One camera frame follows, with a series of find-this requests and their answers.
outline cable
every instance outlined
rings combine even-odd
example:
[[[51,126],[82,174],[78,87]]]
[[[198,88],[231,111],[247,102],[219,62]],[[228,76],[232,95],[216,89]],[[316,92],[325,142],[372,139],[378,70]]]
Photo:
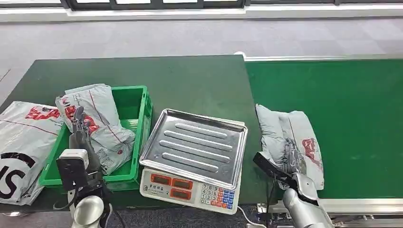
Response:
[[[274,191],[274,186],[276,185],[276,180],[277,180],[277,176],[276,174],[273,172],[273,182],[271,183],[271,190],[270,190],[270,194],[268,195],[269,192],[269,182],[267,181],[267,190],[266,190],[266,227],[269,227],[269,205],[271,202],[271,198],[273,196],[273,191]]]
[[[246,218],[246,220],[248,221],[248,223],[250,223],[250,224],[252,224],[252,225],[255,225],[255,226],[267,228],[267,227],[266,227],[265,225],[263,225],[263,224],[254,223],[254,222],[250,221],[249,218],[246,217],[245,212],[243,211],[243,209],[242,209],[240,206],[238,206],[238,209],[242,211],[242,214],[243,214],[243,216],[245,216],[245,218]]]
[[[63,209],[66,209],[66,208],[70,207],[70,206],[76,201],[77,195],[78,195],[78,187],[76,187],[76,189],[75,189],[75,191],[74,191],[73,199],[72,199],[67,205],[65,205],[64,207],[61,207],[61,208],[57,208],[57,207],[56,207],[56,204],[57,204],[59,201],[56,201],[56,202],[53,204],[53,210],[63,210]]]
[[[114,210],[114,213],[116,214],[117,218],[119,219],[120,224],[122,224],[123,228],[126,228],[125,226],[125,222],[123,222],[122,217],[120,217],[119,213],[117,212],[117,210]]]

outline plastic mailer bag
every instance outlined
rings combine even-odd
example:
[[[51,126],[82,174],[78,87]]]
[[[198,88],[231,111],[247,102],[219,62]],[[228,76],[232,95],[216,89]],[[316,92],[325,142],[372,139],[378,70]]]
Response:
[[[79,106],[84,107],[85,121],[90,123],[91,144],[103,173],[109,175],[129,161],[135,134],[121,126],[111,87],[94,84],[66,90],[65,93],[56,98],[56,106],[71,132],[74,112]]]
[[[31,205],[63,119],[56,107],[15,101],[0,114],[0,203]]]
[[[256,105],[262,130],[262,150],[266,159],[286,173],[299,172],[324,188],[323,164],[319,144],[304,112],[282,113]],[[280,183],[282,189],[287,186]]]

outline green conveyor belt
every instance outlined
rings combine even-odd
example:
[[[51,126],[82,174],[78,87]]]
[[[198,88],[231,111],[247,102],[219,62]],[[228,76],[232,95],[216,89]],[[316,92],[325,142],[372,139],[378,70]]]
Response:
[[[325,168],[322,198],[403,198],[403,60],[247,62],[256,103],[304,111]]]

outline black cable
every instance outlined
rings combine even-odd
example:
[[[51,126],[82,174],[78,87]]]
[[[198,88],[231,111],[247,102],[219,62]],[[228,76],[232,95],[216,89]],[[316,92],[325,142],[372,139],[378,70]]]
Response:
[[[117,218],[119,219],[120,224],[122,224],[122,228],[126,228],[125,223],[123,222],[123,219],[122,219],[122,217],[120,217],[117,210],[114,210],[114,213],[116,214]]]
[[[67,205],[65,205],[64,207],[61,207],[61,208],[56,207],[56,204],[59,203],[59,201],[56,201],[53,204],[53,210],[63,210],[63,209],[66,209],[66,208],[70,207],[76,201],[77,195],[78,195],[78,188],[76,187],[76,189],[74,191],[73,199]]]
[[[266,186],[267,186],[267,190],[266,190],[266,227],[269,228],[269,204],[271,202],[271,198],[273,196],[273,191],[274,191],[274,186],[276,185],[276,174],[273,173],[274,178],[273,178],[273,182],[271,183],[271,190],[270,190],[270,194],[269,193],[269,182],[266,182]]]

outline keypad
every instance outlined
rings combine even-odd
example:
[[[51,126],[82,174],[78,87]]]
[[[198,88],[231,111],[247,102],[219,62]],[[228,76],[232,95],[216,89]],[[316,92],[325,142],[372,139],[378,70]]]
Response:
[[[203,184],[201,189],[200,203],[232,210],[235,191],[224,190],[208,184]]]

